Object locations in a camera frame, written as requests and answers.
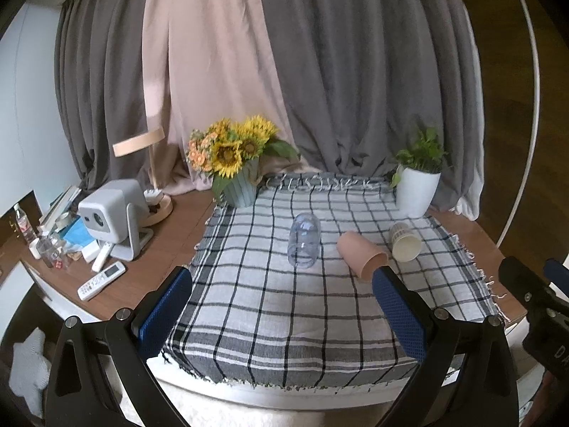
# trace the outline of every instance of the white curved pipe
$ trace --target white curved pipe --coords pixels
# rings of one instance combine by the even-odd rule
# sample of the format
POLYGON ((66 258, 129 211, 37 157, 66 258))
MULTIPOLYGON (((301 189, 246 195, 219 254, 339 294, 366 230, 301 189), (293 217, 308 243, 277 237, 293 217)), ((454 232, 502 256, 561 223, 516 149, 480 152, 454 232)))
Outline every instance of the white curved pipe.
POLYGON ((511 207, 510 216, 507 219, 506 225, 502 230, 502 234, 496 242, 496 245, 500 247, 502 241, 506 237, 507 231, 510 229, 510 225, 516 212, 518 210, 518 206, 520 205, 520 201, 522 200, 523 191, 526 188, 527 177, 529 177, 530 170, 531 170, 531 162, 533 161, 534 151, 536 150, 536 141, 537 141, 537 130, 539 125, 539 99, 540 99, 540 84, 539 84, 539 58, 537 54, 537 43, 536 43, 536 34, 533 30, 533 24, 531 24, 530 12, 527 9, 527 4, 525 0, 520 0, 522 4, 523 14, 526 18, 527 30, 530 34, 530 44, 531 44, 531 58, 533 60, 533 71, 534 71, 534 109, 533 109, 533 122, 531 124, 531 137, 530 137, 530 149, 527 153, 527 160, 526 160, 526 168, 523 171, 522 183, 520 184, 520 189, 518 190, 518 194, 516 196, 516 200, 514 201, 514 205, 511 207))

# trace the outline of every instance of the wooden lamp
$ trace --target wooden lamp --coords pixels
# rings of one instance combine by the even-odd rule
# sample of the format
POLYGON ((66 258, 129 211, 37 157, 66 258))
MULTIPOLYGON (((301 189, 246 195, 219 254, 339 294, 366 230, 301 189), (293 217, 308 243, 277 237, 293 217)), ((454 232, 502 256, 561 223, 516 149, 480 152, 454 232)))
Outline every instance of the wooden lamp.
POLYGON ((164 130, 162 127, 147 131, 132 138, 121 141, 113 145, 113 152, 116 157, 122 157, 132 152, 140 151, 148 148, 150 154, 150 181, 154 189, 147 189, 144 191, 144 198, 150 207, 150 215, 144 220, 140 226, 152 226, 159 221, 164 220, 172 213, 174 206, 172 205, 172 198, 164 194, 161 189, 158 189, 156 182, 156 175, 154 171, 154 150, 153 145, 159 143, 165 138, 164 130))

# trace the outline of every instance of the textured blue pad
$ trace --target textured blue pad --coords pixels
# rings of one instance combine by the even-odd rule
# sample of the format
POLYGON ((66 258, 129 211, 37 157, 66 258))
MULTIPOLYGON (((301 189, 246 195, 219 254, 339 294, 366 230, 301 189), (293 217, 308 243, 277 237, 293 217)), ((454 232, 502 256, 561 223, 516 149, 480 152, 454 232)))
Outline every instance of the textured blue pad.
POLYGON ((569 296, 569 270, 557 260, 550 258, 545 262, 543 273, 547 279, 569 296))
POLYGON ((405 353, 422 363, 427 356, 425 330, 381 268, 373 274, 372 288, 405 353))
POLYGON ((140 327, 138 354, 142 361, 158 356, 191 293, 192 275, 184 268, 140 327))

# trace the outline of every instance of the striped vase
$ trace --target striped vase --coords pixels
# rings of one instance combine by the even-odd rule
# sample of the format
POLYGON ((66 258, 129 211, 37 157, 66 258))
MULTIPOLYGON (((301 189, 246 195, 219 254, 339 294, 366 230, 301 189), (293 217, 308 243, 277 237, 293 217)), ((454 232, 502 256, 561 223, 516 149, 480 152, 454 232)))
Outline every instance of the striped vase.
POLYGON ((257 178, 259 159, 248 161, 224 188, 225 201, 234 207, 250 207, 257 198, 257 185, 251 183, 257 178))

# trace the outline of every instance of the black and white plaid cloth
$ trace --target black and white plaid cloth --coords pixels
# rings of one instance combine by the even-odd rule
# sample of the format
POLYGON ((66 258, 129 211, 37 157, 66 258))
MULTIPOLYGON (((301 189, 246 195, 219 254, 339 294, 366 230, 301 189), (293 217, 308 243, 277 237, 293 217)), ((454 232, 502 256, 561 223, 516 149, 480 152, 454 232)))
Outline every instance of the black and white plaid cloth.
POLYGON ((188 372, 214 382, 328 386, 404 378, 416 367, 374 298, 336 250, 360 232, 388 245, 389 228, 409 223, 422 237, 414 261, 390 265, 430 307, 482 321, 496 313, 473 259, 434 218, 401 217, 380 180, 334 175, 273 177, 254 206, 217 207, 192 260, 193 292, 165 350, 188 372), (320 219, 321 254, 307 270, 287 261, 293 218, 320 219))

